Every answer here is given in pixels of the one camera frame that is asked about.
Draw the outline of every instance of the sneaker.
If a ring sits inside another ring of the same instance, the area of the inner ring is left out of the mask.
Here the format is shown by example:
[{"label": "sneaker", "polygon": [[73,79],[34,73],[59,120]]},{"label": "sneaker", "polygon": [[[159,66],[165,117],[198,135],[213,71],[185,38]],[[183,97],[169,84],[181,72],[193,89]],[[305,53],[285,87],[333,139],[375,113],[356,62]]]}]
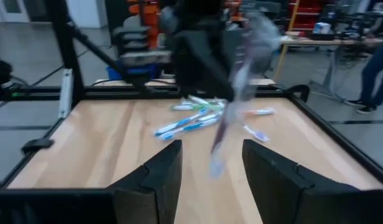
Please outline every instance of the sneaker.
[{"label": "sneaker", "polygon": [[377,110],[377,106],[365,106],[363,108],[358,109],[358,113],[359,114],[369,114],[375,110]]},{"label": "sneaker", "polygon": [[344,103],[350,106],[367,106],[367,103],[360,100],[345,100]]}]

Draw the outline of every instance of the transparent plastic bag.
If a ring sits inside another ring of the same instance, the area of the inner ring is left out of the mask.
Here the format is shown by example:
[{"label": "transparent plastic bag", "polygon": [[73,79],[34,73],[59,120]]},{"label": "transparent plastic bag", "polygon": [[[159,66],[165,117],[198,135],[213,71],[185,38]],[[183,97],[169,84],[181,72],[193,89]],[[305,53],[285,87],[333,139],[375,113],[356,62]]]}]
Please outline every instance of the transparent plastic bag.
[{"label": "transparent plastic bag", "polygon": [[251,65],[263,67],[272,52],[279,48],[281,36],[272,21],[257,11],[248,12],[242,29],[242,44],[236,48],[235,62],[229,81],[234,89],[234,101],[227,103],[213,146],[211,148],[210,174],[218,178],[223,173],[229,154],[223,149],[228,129],[245,127],[244,113],[247,102],[256,89],[251,85]]}]

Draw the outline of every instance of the table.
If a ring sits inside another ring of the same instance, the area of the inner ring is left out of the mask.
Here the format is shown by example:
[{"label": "table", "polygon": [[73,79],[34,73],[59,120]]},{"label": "table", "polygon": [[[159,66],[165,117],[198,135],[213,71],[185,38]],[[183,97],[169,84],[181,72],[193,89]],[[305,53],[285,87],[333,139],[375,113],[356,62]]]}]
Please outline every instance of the table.
[{"label": "table", "polygon": [[[170,111],[169,106],[177,103],[179,100],[81,101],[52,135],[55,144],[39,151],[9,189],[107,187],[169,144],[152,132],[193,114]],[[267,106],[278,113],[247,122],[271,138],[264,146],[336,181],[359,189],[383,189],[294,104],[283,98],[252,100],[253,108]],[[209,177],[216,128],[180,138],[183,173],[175,223],[262,223],[241,158],[242,140],[250,135],[237,128],[229,130],[232,138],[225,145],[233,153],[227,168],[218,180]]]},{"label": "table", "polygon": [[[298,32],[288,32],[287,35],[297,35]],[[288,45],[288,46],[301,46],[301,45],[315,45],[315,46],[321,46],[321,45],[334,45],[338,46],[335,51],[331,53],[330,57],[330,66],[327,70],[327,74],[325,76],[325,79],[323,83],[318,83],[313,80],[310,80],[309,85],[313,88],[316,88],[318,91],[320,91],[322,94],[329,96],[330,98],[333,98],[337,101],[343,102],[344,98],[342,96],[339,96],[336,93],[336,90],[333,86],[333,79],[336,76],[337,67],[338,67],[338,60],[339,56],[342,52],[343,46],[345,45],[357,45],[357,44],[371,44],[376,45],[383,42],[381,39],[366,39],[363,42],[359,42],[356,40],[311,40],[311,39],[299,39],[299,40],[283,40],[282,44]],[[281,67],[281,60],[278,65],[278,69]],[[276,72],[274,80],[278,77],[278,72]]]}]

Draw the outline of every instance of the concrete floor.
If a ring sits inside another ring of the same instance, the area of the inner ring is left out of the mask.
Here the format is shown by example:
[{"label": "concrete floor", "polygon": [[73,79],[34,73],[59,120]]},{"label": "concrete floor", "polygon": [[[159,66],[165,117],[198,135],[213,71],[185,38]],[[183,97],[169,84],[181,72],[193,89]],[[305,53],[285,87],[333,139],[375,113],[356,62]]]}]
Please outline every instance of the concrete floor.
[{"label": "concrete floor", "polygon": [[[108,49],[106,29],[83,31],[114,58],[113,50]],[[76,43],[76,52],[86,85],[107,77],[105,64],[84,46]],[[47,24],[0,24],[0,57],[12,64],[15,76],[30,84],[61,85],[62,62],[53,31]],[[329,58],[322,51],[289,52],[278,83],[292,86],[307,84],[310,79],[322,81],[328,64]],[[340,95],[358,97],[363,66],[364,62],[339,73],[335,86]],[[383,166],[383,106],[374,114],[360,115],[350,106],[315,94],[311,94],[308,105]],[[57,110],[57,101],[0,102],[0,180],[20,161],[21,146],[30,139],[41,137],[55,122]]]}]

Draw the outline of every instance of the yellow pole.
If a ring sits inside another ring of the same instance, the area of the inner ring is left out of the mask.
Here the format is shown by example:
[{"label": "yellow pole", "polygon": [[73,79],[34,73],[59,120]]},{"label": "yellow pole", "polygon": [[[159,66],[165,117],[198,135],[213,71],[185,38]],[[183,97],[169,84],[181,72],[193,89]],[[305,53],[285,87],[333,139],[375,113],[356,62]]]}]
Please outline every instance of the yellow pole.
[{"label": "yellow pole", "polygon": [[[288,31],[292,30],[293,23],[295,22],[295,18],[297,16],[298,7],[299,7],[299,0],[297,0],[297,2],[295,3],[295,6],[293,7],[290,25],[288,26]],[[281,72],[281,66],[283,65],[284,56],[285,56],[286,52],[287,52],[287,46],[285,45],[285,46],[283,46],[283,50],[281,51],[279,63],[277,64],[277,68],[276,68],[276,73],[274,74],[274,77],[273,77],[273,81],[275,81],[275,82],[279,78],[279,75]]]}]

